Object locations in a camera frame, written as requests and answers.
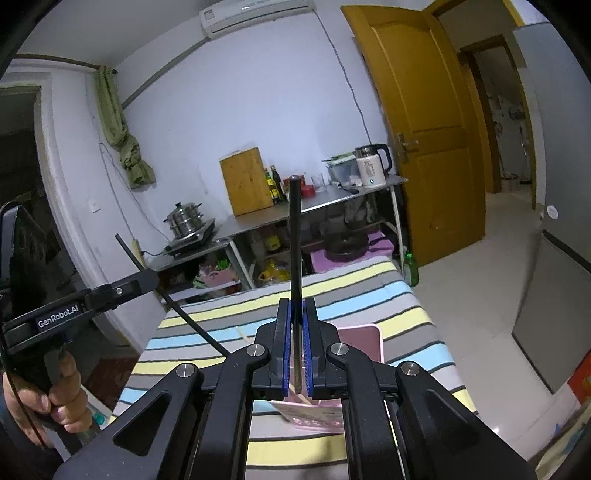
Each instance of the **green curtain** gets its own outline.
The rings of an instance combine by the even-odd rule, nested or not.
[[[119,152],[119,161],[127,172],[129,186],[133,189],[154,183],[154,171],[141,157],[139,144],[123,116],[121,102],[117,95],[113,69],[100,67],[95,73],[95,90],[98,100],[100,121],[105,138],[111,147]]]

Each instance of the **stainless steel countertop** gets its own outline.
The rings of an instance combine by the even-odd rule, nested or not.
[[[398,175],[389,175],[386,178],[386,183],[382,186],[369,189],[367,187],[352,187],[359,190],[359,193],[349,193],[346,190],[340,189],[334,185],[327,185],[325,192],[316,193],[314,197],[301,200],[302,213],[311,212],[319,208],[328,207],[337,203],[345,202],[368,193],[378,192],[380,190],[389,189],[391,186],[400,185],[406,182],[407,179],[399,177]],[[270,225],[289,218],[290,208],[289,204],[282,202],[273,207],[257,210],[256,212],[246,213],[240,216],[230,216],[224,224],[217,231],[215,239],[231,238],[240,233],[249,232],[256,228]]]
[[[208,255],[212,252],[216,252],[218,250],[221,250],[222,248],[226,248],[228,244],[229,242],[225,240],[213,240],[207,242],[200,248],[190,250],[189,252],[178,255],[176,257],[168,255],[165,252],[161,252],[150,261],[150,263],[148,264],[148,268],[156,270],[156,272],[162,272],[164,270],[168,270],[169,268],[175,267],[176,265],[189,262],[198,257],[204,257],[205,255]]]

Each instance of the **frying pan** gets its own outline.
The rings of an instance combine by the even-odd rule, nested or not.
[[[387,237],[369,240],[365,233],[343,233],[329,238],[324,244],[324,256],[332,262],[350,262],[365,255],[372,245]]]

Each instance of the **air conditioner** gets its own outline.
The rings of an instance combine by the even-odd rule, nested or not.
[[[209,38],[287,15],[311,12],[314,0],[223,0],[199,12]]]

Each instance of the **refrigerator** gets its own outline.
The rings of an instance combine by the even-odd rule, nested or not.
[[[514,34],[540,108],[546,194],[513,337],[554,393],[591,349],[591,83],[550,23]]]

